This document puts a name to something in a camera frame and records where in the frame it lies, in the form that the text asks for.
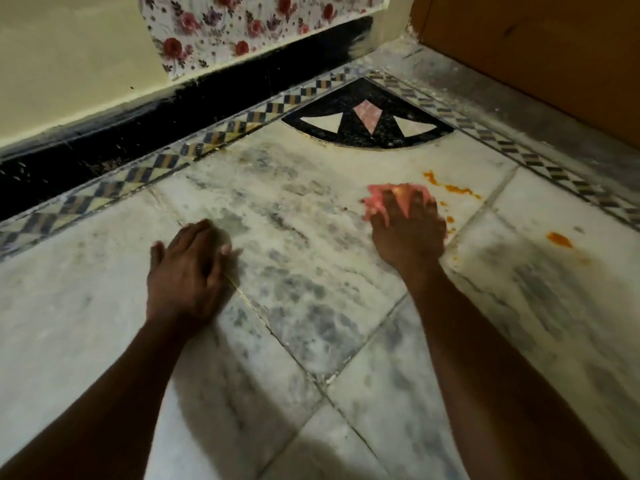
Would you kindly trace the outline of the person's left hand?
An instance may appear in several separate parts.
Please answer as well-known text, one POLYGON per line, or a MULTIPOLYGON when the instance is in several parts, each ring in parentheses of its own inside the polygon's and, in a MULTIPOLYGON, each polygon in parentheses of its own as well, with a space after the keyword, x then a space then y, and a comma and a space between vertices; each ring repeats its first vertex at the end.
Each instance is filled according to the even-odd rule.
POLYGON ((183 226, 164 245, 166 252, 147 275, 146 319, 194 335, 220 313, 231 293, 209 288, 214 250, 225 242, 222 230, 210 219, 183 226))

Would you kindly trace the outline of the person's right hand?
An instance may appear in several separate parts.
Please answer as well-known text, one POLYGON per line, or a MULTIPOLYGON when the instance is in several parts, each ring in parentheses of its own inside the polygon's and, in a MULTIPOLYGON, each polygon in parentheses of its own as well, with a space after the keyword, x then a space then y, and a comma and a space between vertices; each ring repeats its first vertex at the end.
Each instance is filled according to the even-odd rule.
POLYGON ((369 221, 375 249, 403 281, 442 273, 447 226, 432 196, 409 185, 384 189, 369 221))

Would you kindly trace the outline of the pink cleaning cloth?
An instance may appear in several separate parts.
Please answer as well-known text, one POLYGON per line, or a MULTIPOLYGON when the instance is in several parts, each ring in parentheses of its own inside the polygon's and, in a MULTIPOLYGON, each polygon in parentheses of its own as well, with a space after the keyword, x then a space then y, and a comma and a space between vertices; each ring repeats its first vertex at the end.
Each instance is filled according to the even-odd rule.
POLYGON ((365 220, 373 212, 384 213, 388 225, 383 241, 411 243, 426 241, 443 244, 447 224, 426 187, 416 184, 370 185, 370 195, 363 199, 365 220))

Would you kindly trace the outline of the person's left forearm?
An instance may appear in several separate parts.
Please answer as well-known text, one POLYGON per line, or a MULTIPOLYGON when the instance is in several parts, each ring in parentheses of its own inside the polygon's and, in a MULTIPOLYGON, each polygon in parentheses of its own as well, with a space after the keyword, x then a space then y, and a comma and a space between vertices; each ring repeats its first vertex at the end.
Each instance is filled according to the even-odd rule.
POLYGON ((66 411, 0 467, 0 480, 143 480, 161 404, 202 323, 149 319, 66 411))

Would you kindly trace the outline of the person's right forearm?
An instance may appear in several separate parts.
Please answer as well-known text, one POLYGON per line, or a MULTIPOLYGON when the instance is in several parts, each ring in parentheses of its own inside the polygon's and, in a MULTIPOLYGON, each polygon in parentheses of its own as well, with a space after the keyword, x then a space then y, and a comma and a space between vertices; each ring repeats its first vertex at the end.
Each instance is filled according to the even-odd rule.
POLYGON ((398 268, 470 480, 627 480, 569 404, 445 275, 398 268))

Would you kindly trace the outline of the orange sauce spill streak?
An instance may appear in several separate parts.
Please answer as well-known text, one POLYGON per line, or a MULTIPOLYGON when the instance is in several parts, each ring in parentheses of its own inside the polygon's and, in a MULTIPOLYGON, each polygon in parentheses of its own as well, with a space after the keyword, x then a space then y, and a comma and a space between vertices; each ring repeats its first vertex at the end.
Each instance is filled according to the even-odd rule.
POLYGON ((454 184, 439 182, 436 179, 434 172, 432 171, 425 171, 422 175, 428 181, 428 183, 436 187, 441 187, 449 193, 470 196, 472 198, 475 198, 476 200, 482 200, 483 198, 480 194, 474 192, 469 187, 461 187, 454 184))

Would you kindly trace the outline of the brown wooden door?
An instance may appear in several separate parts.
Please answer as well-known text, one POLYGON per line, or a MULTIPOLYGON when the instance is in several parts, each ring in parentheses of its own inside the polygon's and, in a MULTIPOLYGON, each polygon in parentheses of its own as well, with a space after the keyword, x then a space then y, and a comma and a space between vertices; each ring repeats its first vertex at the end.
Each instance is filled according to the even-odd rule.
POLYGON ((414 0, 421 43, 640 150, 640 0, 414 0))

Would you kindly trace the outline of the white floral cloth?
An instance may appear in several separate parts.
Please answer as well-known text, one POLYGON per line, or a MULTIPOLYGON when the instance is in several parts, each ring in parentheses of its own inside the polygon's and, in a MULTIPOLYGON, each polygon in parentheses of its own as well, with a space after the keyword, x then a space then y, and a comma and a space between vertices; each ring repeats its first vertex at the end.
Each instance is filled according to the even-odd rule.
POLYGON ((389 0, 136 0, 171 80, 388 8, 389 0))

